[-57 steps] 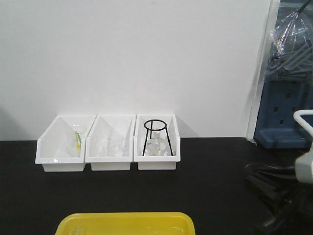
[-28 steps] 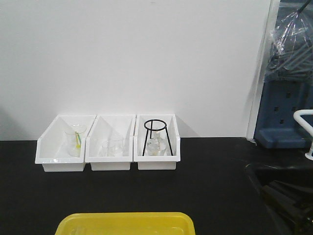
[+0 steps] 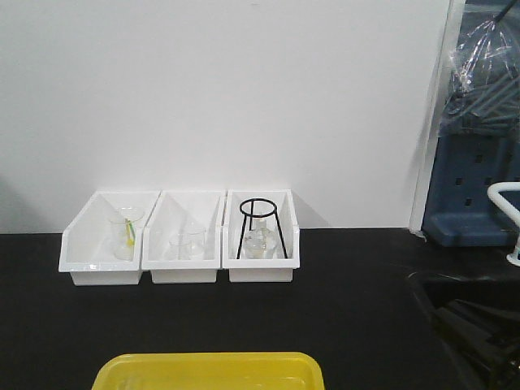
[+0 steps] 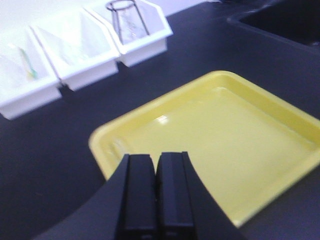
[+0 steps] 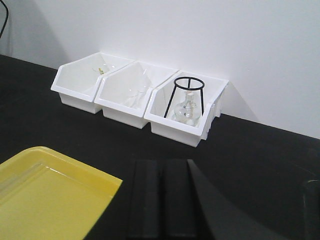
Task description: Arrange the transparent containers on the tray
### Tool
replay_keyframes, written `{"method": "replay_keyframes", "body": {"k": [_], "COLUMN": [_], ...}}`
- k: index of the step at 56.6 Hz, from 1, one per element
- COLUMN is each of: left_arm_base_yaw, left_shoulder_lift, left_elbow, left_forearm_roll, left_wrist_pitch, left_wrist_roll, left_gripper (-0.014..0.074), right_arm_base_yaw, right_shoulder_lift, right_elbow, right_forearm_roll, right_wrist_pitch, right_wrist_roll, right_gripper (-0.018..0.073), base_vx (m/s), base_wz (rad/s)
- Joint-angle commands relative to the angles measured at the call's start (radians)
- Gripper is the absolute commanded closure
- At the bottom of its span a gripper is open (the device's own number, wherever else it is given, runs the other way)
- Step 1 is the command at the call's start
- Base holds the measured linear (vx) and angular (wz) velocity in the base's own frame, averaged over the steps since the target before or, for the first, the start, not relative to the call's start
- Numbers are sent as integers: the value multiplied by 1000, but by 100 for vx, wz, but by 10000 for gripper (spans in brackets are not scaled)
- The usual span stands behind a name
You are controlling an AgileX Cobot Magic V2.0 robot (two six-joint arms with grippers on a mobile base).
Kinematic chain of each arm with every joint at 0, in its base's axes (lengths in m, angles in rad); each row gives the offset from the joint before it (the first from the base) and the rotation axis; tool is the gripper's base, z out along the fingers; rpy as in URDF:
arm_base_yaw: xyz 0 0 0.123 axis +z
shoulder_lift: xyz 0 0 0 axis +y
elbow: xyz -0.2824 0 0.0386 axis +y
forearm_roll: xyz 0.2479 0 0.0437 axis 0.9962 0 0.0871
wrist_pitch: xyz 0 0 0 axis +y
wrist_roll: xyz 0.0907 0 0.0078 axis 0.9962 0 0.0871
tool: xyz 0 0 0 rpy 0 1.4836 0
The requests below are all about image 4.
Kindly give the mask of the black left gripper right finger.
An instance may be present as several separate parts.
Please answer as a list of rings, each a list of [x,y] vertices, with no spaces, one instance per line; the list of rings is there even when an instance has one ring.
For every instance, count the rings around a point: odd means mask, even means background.
[[[245,239],[211,196],[186,151],[160,155],[156,184],[161,240]]]

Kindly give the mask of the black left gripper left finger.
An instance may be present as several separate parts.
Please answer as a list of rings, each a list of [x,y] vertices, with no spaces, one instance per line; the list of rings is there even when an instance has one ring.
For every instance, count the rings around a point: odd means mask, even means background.
[[[155,240],[155,169],[148,154],[125,154],[112,176],[38,240]]]

